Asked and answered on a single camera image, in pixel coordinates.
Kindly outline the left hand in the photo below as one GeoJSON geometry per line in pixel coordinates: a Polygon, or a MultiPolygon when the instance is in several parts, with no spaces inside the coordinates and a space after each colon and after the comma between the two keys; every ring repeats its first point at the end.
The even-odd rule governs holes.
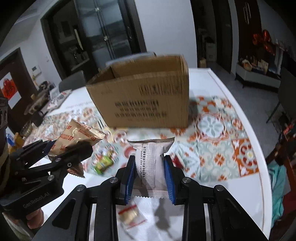
{"type": "Polygon", "coordinates": [[[44,212],[41,208],[26,216],[28,227],[33,230],[40,228],[44,223],[44,212]]]}

